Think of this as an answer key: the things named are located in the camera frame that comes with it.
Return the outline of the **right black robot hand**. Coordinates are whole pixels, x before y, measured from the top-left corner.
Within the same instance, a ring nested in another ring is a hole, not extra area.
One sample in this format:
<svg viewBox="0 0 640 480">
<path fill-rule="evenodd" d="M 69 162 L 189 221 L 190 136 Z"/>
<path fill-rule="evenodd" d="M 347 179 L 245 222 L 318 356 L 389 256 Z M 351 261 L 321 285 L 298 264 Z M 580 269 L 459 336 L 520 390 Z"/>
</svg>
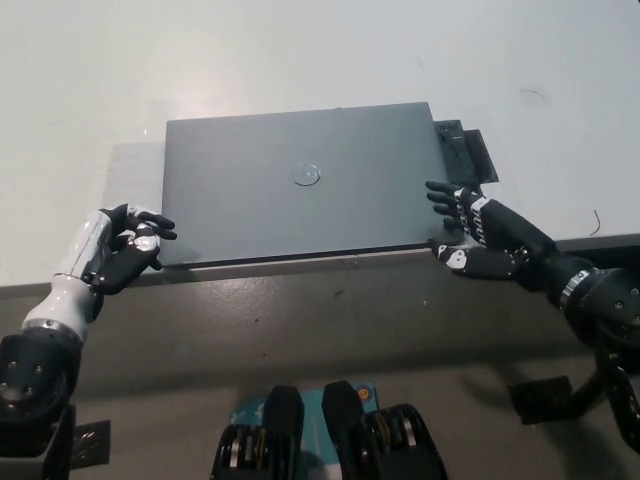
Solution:
<svg viewBox="0 0 640 480">
<path fill-rule="evenodd" d="M 429 248 L 451 273 L 479 280 L 514 281 L 543 292 L 560 306 L 558 279 L 548 268 L 559 254 L 556 243 L 534 224 L 499 201 L 468 186 L 425 183 L 433 210 L 461 241 L 433 237 Z"/>
</svg>

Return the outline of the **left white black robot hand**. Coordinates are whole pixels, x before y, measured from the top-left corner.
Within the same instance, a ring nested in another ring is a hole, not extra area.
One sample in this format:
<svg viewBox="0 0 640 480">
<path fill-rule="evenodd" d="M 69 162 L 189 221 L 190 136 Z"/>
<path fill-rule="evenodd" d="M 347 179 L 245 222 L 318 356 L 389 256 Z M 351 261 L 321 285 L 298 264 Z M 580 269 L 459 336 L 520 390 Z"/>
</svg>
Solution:
<svg viewBox="0 0 640 480">
<path fill-rule="evenodd" d="M 83 221 L 55 275 L 115 295 L 145 270 L 163 268 L 161 242 L 175 240 L 175 228 L 174 221 L 139 205 L 100 208 Z"/>
</svg>

